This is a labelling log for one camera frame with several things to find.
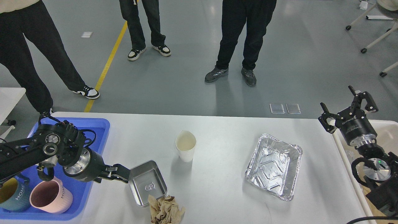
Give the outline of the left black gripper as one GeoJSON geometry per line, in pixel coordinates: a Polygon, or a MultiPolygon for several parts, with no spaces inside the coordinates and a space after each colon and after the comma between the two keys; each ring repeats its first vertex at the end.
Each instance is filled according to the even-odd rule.
{"type": "Polygon", "coordinates": [[[105,165],[103,158],[97,152],[84,148],[78,161],[70,167],[63,167],[64,174],[80,182],[101,180],[118,180],[128,183],[130,169],[121,164],[105,165]]]}

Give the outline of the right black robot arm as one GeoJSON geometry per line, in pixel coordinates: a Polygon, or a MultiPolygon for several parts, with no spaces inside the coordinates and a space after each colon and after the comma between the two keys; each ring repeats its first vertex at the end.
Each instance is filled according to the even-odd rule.
{"type": "Polygon", "coordinates": [[[378,111],[372,96],[367,92],[348,87],[354,96],[351,106],[333,114],[324,103],[318,118],[328,133],[340,131],[348,146],[360,155],[350,164],[357,183],[370,189],[366,197],[383,216],[362,217],[351,220],[354,224],[365,220],[397,220],[397,155],[385,153],[377,144],[377,133],[367,119],[367,113],[378,111]]]}

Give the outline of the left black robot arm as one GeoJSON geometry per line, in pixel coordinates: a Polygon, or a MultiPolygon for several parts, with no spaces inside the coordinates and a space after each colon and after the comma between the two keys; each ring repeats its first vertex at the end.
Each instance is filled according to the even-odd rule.
{"type": "Polygon", "coordinates": [[[95,142],[87,138],[89,129],[78,129],[67,120],[60,121],[50,114],[55,124],[38,122],[33,136],[12,142],[1,143],[1,185],[36,165],[38,176],[43,181],[53,180],[54,167],[63,167],[66,176],[80,182],[119,180],[128,183],[130,170],[121,164],[106,165],[101,155],[90,149],[95,142]]]}

